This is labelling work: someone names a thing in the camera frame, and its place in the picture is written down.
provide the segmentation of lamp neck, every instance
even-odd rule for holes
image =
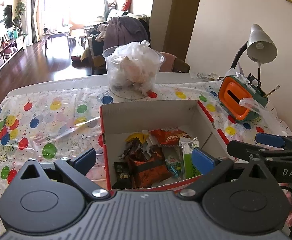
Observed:
[[[237,66],[237,63],[241,57],[241,55],[244,53],[244,51],[247,49],[247,44],[248,42],[246,42],[240,49],[239,51],[237,52],[235,58],[233,59],[233,63],[231,65],[232,68],[236,68]]]

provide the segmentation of yellow balloon print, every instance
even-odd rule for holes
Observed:
[[[18,130],[15,129],[15,130],[10,131],[9,135],[11,139],[15,139],[18,135]]]
[[[53,101],[52,104],[50,105],[50,109],[53,111],[58,110],[59,108],[61,108],[62,103],[60,101]]]
[[[86,122],[86,121],[87,121],[87,119],[85,117],[79,117],[74,121],[74,124],[79,124],[79,123]]]
[[[215,112],[216,111],[216,108],[212,105],[212,104],[208,104],[206,105],[206,108],[211,111],[211,112]]]
[[[9,115],[9,116],[7,116],[6,124],[8,126],[12,126],[14,124],[15,120],[16,120],[16,117],[15,116]]]
[[[228,126],[225,132],[228,133],[229,135],[234,135],[236,133],[236,130],[231,126]]]
[[[186,95],[183,92],[176,91],[175,95],[181,99],[186,99]]]

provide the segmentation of table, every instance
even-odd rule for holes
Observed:
[[[98,156],[87,177],[104,187],[99,109],[104,104],[131,101],[112,94],[107,83],[107,75],[89,76],[31,85],[7,95],[0,105],[0,196],[28,158],[53,162],[91,148]],[[248,122],[249,126],[232,122],[217,97],[221,81],[200,82],[187,73],[158,73],[156,83],[148,97],[138,101],[196,100],[199,146],[215,158],[229,156],[226,145],[230,140],[253,144],[258,129],[271,133],[262,118]],[[284,122],[280,125],[290,131]],[[0,221],[0,234],[4,230]]]
[[[191,78],[189,73],[159,72],[156,77],[156,84],[184,84],[200,82],[201,80]],[[27,87],[17,88],[8,93],[8,97],[26,93],[43,92],[51,90],[67,90],[78,88],[89,88],[92,86],[106,86],[108,84],[107,74],[93,75],[83,78],[74,78],[58,81],[48,81]]]
[[[44,37],[44,42],[45,42],[45,55],[46,55],[46,50],[47,50],[47,39],[52,39],[52,38],[56,38],[56,37],[60,37],[60,36],[65,36],[67,38],[67,44],[69,47],[69,42],[68,42],[68,35],[70,32],[70,28],[72,27],[72,24],[69,24],[67,26],[63,26],[60,29],[52,32],[52,33],[43,33],[43,37]]]

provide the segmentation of red balloon print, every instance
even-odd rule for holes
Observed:
[[[8,173],[8,176],[7,176],[7,182],[8,182],[8,184],[10,184],[12,182],[12,180],[13,180],[13,178],[15,178],[16,174],[17,174],[17,171],[15,171],[15,170],[11,170]]]
[[[26,138],[21,139],[21,141],[18,144],[18,148],[20,150],[23,150],[23,149],[25,149],[27,147],[28,147],[28,140]]]
[[[234,117],[232,117],[231,115],[228,116],[228,120],[232,123],[236,123],[236,120]]]
[[[10,126],[10,130],[15,130],[17,127],[19,126],[19,120],[16,119],[14,124],[12,126]]]
[[[7,133],[7,128],[4,126],[2,130],[0,131],[0,140],[4,137],[4,135]]]
[[[153,91],[148,91],[147,92],[147,95],[150,97],[150,98],[156,98],[157,97],[157,94],[155,93],[155,92],[153,92]]]
[[[27,104],[25,104],[24,110],[29,111],[32,107],[33,107],[33,104],[31,102],[28,102]]]
[[[98,137],[98,144],[99,144],[100,147],[103,147],[103,146],[104,146],[102,135],[100,135],[100,136]]]
[[[261,133],[265,133],[264,130],[259,126],[256,127],[256,131],[261,132]]]

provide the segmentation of television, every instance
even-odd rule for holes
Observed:
[[[6,30],[12,26],[12,5],[0,6],[0,37],[3,37]]]

